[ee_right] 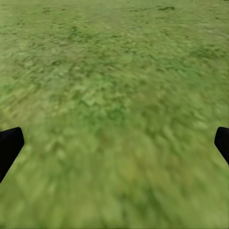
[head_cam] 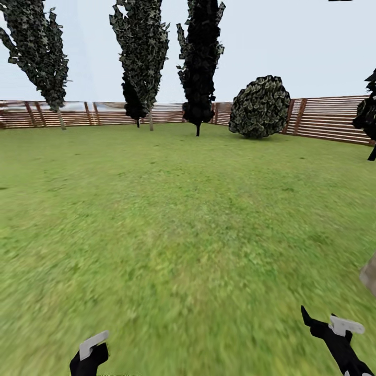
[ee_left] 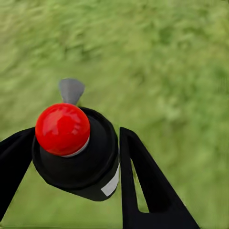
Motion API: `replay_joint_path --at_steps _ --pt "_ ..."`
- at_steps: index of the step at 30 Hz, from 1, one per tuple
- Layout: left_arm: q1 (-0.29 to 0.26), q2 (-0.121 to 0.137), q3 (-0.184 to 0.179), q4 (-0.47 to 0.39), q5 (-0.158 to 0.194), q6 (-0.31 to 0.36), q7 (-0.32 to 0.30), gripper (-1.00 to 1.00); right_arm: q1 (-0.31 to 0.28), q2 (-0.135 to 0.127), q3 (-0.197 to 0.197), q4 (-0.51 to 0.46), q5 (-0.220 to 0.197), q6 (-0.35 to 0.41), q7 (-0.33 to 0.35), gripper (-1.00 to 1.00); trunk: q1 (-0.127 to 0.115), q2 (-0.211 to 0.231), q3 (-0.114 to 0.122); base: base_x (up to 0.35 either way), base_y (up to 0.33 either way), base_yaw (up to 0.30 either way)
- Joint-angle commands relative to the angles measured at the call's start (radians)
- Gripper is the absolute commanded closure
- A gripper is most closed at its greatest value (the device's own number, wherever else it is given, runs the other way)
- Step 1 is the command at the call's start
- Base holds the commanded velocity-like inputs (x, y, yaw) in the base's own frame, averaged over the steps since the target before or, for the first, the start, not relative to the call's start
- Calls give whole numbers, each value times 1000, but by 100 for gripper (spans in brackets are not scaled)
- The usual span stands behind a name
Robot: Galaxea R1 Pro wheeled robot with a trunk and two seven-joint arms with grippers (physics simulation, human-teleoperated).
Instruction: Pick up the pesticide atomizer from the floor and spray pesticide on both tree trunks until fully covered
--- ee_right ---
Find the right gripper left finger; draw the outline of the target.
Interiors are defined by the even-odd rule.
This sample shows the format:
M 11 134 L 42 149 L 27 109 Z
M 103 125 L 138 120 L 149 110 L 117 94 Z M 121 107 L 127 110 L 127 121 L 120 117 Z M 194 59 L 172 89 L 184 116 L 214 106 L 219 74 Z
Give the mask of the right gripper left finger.
M 20 127 L 0 132 L 0 183 L 24 146 Z

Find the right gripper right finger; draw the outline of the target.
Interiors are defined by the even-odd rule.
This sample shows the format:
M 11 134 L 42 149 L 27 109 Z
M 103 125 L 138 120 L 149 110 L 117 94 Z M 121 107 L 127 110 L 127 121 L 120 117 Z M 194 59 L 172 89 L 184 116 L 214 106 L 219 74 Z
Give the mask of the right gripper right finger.
M 229 128 L 218 127 L 214 144 L 229 164 Z

